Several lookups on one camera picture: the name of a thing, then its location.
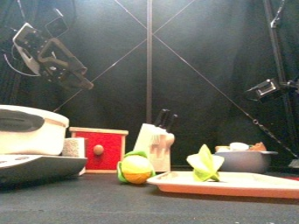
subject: red drawer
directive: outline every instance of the red drawer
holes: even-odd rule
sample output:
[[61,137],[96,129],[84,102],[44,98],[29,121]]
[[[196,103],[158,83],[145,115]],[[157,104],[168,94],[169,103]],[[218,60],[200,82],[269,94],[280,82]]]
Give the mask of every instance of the red drawer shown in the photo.
[[[88,162],[85,169],[88,173],[116,172],[117,162],[122,160],[125,154],[126,130],[113,129],[86,129],[69,127],[70,137],[84,137],[85,157]],[[97,149],[102,148],[102,153],[97,155]]]

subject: metal rod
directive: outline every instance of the metal rod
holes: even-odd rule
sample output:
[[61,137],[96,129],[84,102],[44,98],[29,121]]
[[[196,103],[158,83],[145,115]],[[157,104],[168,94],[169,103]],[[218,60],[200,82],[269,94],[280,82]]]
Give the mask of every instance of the metal rod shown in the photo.
[[153,74],[152,74],[152,57],[153,57],[153,40],[152,40],[152,0],[146,0],[146,85],[145,85],[145,122],[152,123],[152,94],[153,94]]
[[[268,34],[269,34],[272,48],[273,48],[277,79],[280,82],[285,82],[287,77],[285,77],[285,70],[283,65],[283,57],[281,57],[281,50],[279,46],[277,34],[276,34],[276,29],[273,29],[273,27],[271,26],[271,21],[273,21],[273,15],[272,15],[273,13],[272,13],[269,0],[264,0],[264,9],[265,9],[265,21],[268,25]],[[285,122],[287,122],[288,133],[291,136],[291,141],[293,143],[293,147],[299,149],[297,147],[299,138],[297,138],[297,133],[295,128],[295,110],[292,108],[288,95],[284,95],[284,112],[285,112]]]

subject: white knife block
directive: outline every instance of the white knife block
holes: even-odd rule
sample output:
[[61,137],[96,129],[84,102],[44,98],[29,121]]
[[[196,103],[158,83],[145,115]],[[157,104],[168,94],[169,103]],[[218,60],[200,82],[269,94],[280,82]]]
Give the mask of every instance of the white knife block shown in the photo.
[[173,134],[165,129],[144,123],[134,142],[133,151],[144,151],[156,172],[170,170],[170,146]]

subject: black backdrop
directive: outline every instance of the black backdrop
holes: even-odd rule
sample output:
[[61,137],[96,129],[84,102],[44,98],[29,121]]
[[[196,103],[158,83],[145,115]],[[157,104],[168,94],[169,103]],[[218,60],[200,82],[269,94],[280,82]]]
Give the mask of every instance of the black backdrop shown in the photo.
[[[22,25],[13,16],[20,13],[17,5],[9,2],[2,3],[9,15],[1,16],[1,30],[4,23],[12,23],[14,29]],[[280,1],[271,3],[276,13]],[[299,74],[297,5],[287,2],[277,27],[287,79]],[[76,94],[44,79],[21,76],[17,91],[9,81],[1,83],[10,85],[10,95],[16,95],[12,101],[5,94],[1,103],[49,111],[60,108],[57,113],[69,118],[69,126],[128,130],[125,150],[130,151],[148,110],[146,1],[22,1],[33,27],[42,29],[52,6],[69,25],[60,41],[88,68],[94,87]],[[152,30],[152,120],[160,109],[178,115],[172,127],[172,165],[185,166],[186,156],[202,144],[213,151],[216,145],[235,141],[264,142],[279,152],[273,166],[288,165],[291,154],[244,115],[245,111],[297,153],[295,133],[289,133],[296,122],[287,122],[283,98],[261,104],[244,97],[247,89],[277,76],[263,1],[153,0]],[[6,40],[2,37],[5,50]],[[16,74],[2,59],[0,65],[2,81]],[[297,96],[289,97],[295,111]]]

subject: white plate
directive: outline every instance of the white plate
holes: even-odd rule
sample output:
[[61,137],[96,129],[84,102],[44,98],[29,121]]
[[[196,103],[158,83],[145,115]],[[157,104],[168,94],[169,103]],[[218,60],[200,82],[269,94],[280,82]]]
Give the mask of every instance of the white plate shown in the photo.
[[218,172],[220,182],[193,180],[190,171],[169,171],[146,180],[170,193],[299,199],[299,181],[247,172]]

